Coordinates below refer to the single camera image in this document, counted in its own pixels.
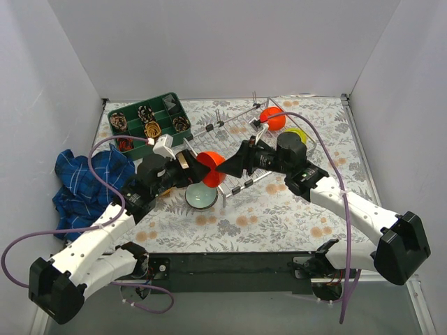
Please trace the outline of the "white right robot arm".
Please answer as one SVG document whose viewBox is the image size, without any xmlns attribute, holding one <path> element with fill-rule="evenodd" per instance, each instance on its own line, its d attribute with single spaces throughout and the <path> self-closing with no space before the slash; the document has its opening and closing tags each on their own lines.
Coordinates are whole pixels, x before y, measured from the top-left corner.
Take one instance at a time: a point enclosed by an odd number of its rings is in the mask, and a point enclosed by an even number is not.
<svg viewBox="0 0 447 335">
<path fill-rule="evenodd" d="M 303 270 L 329 278 L 340 269 L 364 269 L 403 285 L 431 255 L 418 215 L 397 214 L 342 190 L 338 181 L 310 162 L 306 145 L 295 133 L 280 134 L 275 148 L 261 140 L 245 140 L 217 167 L 218 172 L 237 178 L 256 169 L 284 174 L 285 185 L 294 195 L 331 211 L 368 238 L 352 247 L 331 239 L 314 252 Z"/>
</svg>

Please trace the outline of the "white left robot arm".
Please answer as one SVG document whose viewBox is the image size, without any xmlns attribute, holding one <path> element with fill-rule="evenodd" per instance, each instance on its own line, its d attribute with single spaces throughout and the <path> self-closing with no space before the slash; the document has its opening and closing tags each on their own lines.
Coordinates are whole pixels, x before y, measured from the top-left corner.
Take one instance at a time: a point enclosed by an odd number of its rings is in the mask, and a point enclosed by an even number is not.
<svg viewBox="0 0 447 335">
<path fill-rule="evenodd" d="M 49 260 L 38 258 L 30 266 L 30 300 L 60 325 L 72 320 L 93 293 L 114 280 L 143 278 L 149 269 L 149 253 L 129 242 L 108 256 L 105 250 L 132 230 L 166 190 L 200 183 L 210 168 L 188 149 L 161 165 L 133 174 L 122 186 L 123 200 L 114 200 L 90 229 Z"/>
</svg>

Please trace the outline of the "lime green bowl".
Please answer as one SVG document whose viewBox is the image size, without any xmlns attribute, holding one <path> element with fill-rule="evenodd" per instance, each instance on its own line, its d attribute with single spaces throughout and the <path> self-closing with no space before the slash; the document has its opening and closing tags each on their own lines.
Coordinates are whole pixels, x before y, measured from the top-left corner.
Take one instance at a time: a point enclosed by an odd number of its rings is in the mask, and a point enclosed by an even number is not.
<svg viewBox="0 0 447 335">
<path fill-rule="evenodd" d="M 308 139 L 307 134 L 301 128 L 288 128 L 284 132 L 285 133 L 294 133 L 300 137 L 301 142 L 303 144 L 307 143 L 307 139 Z"/>
</svg>

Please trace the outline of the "pale green bowl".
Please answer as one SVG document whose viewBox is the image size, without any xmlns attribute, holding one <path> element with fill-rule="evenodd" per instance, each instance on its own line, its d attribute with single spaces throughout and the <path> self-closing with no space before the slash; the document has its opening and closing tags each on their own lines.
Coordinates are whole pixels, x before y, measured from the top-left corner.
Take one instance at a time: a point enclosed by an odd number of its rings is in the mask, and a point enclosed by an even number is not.
<svg viewBox="0 0 447 335">
<path fill-rule="evenodd" d="M 185 191 L 186 203 L 197 210 L 205 210 L 212 207 L 218 199 L 216 188 L 210 188 L 203 182 L 189 185 Z"/>
</svg>

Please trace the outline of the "yellow bowl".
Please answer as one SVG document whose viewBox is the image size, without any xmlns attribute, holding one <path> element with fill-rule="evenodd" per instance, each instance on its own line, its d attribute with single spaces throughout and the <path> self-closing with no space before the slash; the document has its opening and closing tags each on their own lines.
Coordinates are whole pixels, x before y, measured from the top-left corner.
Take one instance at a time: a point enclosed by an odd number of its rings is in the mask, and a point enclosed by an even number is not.
<svg viewBox="0 0 447 335">
<path fill-rule="evenodd" d="M 160 193 L 160 196 L 167 196 L 171 192 L 172 189 L 173 188 L 169 188 L 169 189 L 165 190 L 164 192 Z"/>
</svg>

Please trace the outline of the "orange bowl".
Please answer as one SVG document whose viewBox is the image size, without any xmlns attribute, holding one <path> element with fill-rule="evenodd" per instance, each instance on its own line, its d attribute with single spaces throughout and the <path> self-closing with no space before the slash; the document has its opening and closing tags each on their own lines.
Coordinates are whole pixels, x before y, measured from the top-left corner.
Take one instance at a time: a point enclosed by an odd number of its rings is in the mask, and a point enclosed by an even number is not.
<svg viewBox="0 0 447 335">
<path fill-rule="evenodd" d="M 286 116 L 278 107 L 267 107 L 260 115 L 261 121 L 266 121 L 270 131 L 280 131 L 286 125 Z"/>
<path fill-rule="evenodd" d="M 199 163 L 202 163 L 210 169 L 203 179 L 203 183 L 207 187 L 217 188 L 224 182 L 226 174 L 217 172 L 217 167 L 225 161 L 223 156 L 215 151 L 203 151 L 196 156 L 196 159 Z"/>
</svg>

